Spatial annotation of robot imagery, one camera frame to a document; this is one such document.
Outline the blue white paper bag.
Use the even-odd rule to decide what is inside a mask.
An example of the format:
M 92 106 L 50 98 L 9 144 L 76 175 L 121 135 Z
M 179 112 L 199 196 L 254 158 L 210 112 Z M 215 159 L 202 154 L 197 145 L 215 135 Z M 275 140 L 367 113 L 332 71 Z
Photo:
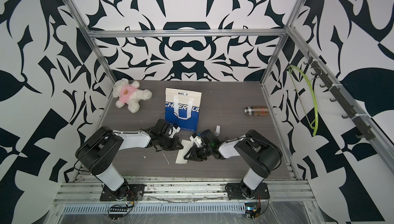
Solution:
M 200 115 L 201 92 L 166 88 L 165 120 L 182 130 L 196 132 Z

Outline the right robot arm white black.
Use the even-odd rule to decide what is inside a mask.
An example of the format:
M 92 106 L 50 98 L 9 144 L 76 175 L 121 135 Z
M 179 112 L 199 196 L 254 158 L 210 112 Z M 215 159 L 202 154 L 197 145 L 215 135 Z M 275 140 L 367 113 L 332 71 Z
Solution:
M 240 183 L 240 189 L 247 193 L 255 192 L 272 171 L 282 163 L 283 153 L 278 146 L 256 130 L 249 130 L 236 139 L 221 141 L 210 130 L 195 133 L 190 137 L 194 145 L 184 156 L 185 160 L 204 161 L 209 156 L 226 160 L 240 156 L 249 169 Z

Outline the white paper receipt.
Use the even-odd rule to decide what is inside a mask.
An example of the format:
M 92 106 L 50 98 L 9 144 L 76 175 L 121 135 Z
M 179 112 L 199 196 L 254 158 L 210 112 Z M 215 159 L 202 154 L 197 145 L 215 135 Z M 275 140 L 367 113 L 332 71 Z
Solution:
M 175 161 L 176 164 L 186 164 L 188 162 L 188 160 L 184 159 L 184 156 L 193 147 L 194 143 L 183 139 L 181 144 L 182 144 L 183 148 L 178 151 L 178 155 L 177 155 L 177 158 Z

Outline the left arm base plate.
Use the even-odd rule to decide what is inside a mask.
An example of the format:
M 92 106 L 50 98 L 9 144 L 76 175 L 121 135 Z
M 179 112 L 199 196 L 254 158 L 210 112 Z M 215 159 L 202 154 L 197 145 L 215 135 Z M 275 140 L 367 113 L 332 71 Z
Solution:
M 100 201 L 135 201 L 144 196 L 145 187 L 145 184 L 124 183 L 118 190 L 113 191 L 108 186 L 103 185 Z

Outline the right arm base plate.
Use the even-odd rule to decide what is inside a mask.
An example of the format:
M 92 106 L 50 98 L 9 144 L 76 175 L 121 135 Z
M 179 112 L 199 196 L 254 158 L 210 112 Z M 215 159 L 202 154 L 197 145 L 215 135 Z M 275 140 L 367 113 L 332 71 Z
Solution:
M 266 183 L 260 183 L 254 190 L 248 188 L 243 182 L 240 183 L 228 183 L 225 186 L 228 198 L 232 199 L 244 199 L 244 200 L 266 200 L 270 199 L 269 190 Z

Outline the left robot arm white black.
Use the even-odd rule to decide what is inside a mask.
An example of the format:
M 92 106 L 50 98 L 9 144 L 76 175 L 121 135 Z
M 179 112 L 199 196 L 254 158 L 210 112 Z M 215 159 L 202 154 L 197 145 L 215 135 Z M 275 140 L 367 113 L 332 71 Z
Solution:
M 163 119 L 153 127 L 136 132 L 115 131 L 103 126 L 77 149 L 75 156 L 91 175 L 104 184 L 106 190 L 124 196 L 128 183 L 112 163 L 117 153 L 151 147 L 157 152 L 182 150 L 184 146 L 176 136 L 180 130 L 178 125 Z

